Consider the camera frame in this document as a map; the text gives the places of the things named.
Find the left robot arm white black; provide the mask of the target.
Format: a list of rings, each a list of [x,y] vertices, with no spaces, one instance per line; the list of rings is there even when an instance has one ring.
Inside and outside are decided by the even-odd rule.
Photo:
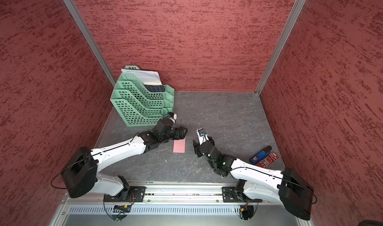
[[[171,117],[161,118],[151,130],[139,132],[121,143],[93,150],[87,147],[77,149],[60,173],[69,196],[75,199],[95,193],[120,202],[128,201],[132,191],[127,180],[101,171],[129,157],[157,149],[162,143],[185,139],[188,130],[176,127],[175,122]]]

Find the pink square paper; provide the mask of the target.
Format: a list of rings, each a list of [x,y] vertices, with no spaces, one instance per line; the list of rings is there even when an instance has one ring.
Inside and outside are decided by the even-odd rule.
[[[173,152],[174,153],[185,153],[186,150],[186,139],[174,140]]]

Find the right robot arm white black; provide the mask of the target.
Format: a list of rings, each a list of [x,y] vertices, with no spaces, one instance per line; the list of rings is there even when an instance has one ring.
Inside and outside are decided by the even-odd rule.
[[[269,170],[248,164],[218,151],[212,139],[193,141],[193,148],[216,174],[238,180],[234,192],[239,201],[270,201],[283,205],[295,217],[305,221],[311,219],[314,188],[293,169]]]

